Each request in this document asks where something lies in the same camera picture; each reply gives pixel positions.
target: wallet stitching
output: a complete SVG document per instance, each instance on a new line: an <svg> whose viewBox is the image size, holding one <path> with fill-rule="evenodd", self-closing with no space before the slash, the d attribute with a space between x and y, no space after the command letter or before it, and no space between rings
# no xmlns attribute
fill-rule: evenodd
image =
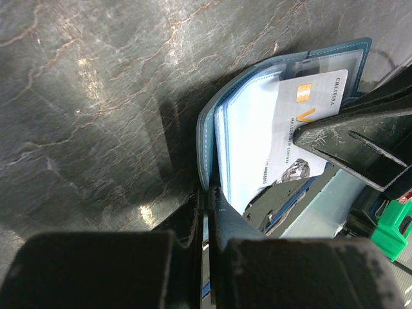
<svg viewBox="0 0 412 309"><path fill-rule="evenodd" d="M314 53L314 54L312 54L312 55L310 55L310 56L323 55L323 54L325 54L325 53L330 53L330 52L333 52L333 51L335 51L335 50L342 50L342 49L344 49L344 48L349 48L349 47L352 47L352 46L358 46L358 47L359 47L359 46L361 46L361 45L366 45L366 49L369 48L369 43L368 43L368 42L360 42L360 43L356 43L356 44L351 44L351 45L341 46L341 47L338 47L338 48L333 48L333 49L327 50L327 51L322 51L321 53ZM279 59L278 61L274 61L273 63L285 62L285 61L295 60L295 59L302 59L302 58L305 58L305 57L307 57L307 56L306 56L306 55L302 55L302 56L298 56L298 57L292 57L292 58L286 58L286 59ZM361 61L359 67L362 68L362 67L364 66L365 62L366 62L366 57L363 58L363 60ZM362 74L358 74L358 76L357 76L357 78L356 78L356 80L355 80L355 84L357 84L357 83L359 82L359 80L360 80L360 78L361 78L361 75L362 75ZM237 90L239 87L241 87L241 86L242 86L241 84L237 85L237 86L236 86L235 88L233 88L230 92L228 92L225 96L221 97L221 98L219 99L219 101L221 102L222 100L225 100L229 95L231 95L234 91L236 91L236 90ZM212 110L213 110L213 109L211 109L211 111L209 112L209 115L206 117L205 123L207 123L207 122L209 121L209 119L211 118L211 116L212 116L212 114L213 114L213 113L211 113ZM205 149L205 151L204 151L204 158L203 158L203 162L204 162L204 164L205 164L204 171L206 171L206 178L207 178L207 181L209 182L209 181L210 181L210 180L209 180L209 170L208 170L208 168L207 168L207 126L206 126L206 129L205 129L205 142L204 142L203 147L204 147L204 149Z"/></svg>

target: blue wallet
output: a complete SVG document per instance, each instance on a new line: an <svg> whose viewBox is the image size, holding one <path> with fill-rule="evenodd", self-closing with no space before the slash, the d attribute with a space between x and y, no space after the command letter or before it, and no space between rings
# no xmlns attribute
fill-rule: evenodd
<svg viewBox="0 0 412 309"><path fill-rule="evenodd" d="M324 71L348 70L348 81L342 102L344 105L345 102L359 96L357 88L370 46L371 39L363 38L320 50L272 57L246 69L221 88L201 111L196 128L198 172L203 190L206 191L209 188L212 175L218 173L214 112L216 107L226 98L242 87L257 72L275 64L284 64L286 70L282 76L283 80L323 73Z"/></svg>

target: card chip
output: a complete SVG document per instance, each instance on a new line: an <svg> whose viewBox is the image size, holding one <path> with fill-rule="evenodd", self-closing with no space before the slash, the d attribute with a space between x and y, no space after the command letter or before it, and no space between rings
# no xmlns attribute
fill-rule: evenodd
<svg viewBox="0 0 412 309"><path fill-rule="evenodd" d="M296 95L296 102L306 102L310 98L310 90L312 88L312 84L305 84L300 85L297 88L297 95Z"/></svg>

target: bright green part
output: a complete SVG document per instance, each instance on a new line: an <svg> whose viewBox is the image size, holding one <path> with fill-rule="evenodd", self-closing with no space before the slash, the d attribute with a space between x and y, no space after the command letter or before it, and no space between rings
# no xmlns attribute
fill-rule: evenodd
<svg viewBox="0 0 412 309"><path fill-rule="evenodd" d="M411 220L412 201L401 204L395 200L389 203L378 221L371 240L392 261L406 248L407 237L412 231L412 223L409 224Z"/></svg>

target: marble surface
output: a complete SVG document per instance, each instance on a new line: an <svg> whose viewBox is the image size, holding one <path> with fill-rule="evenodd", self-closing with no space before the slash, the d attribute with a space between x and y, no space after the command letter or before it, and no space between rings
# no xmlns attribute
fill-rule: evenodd
<svg viewBox="0 0 412 309"><path fill-rule="evenodd" d="M198 113L272 55L370 36L412 54L410 0L0 0L0 277L47 230L148 230L198 186Z"/></svg>

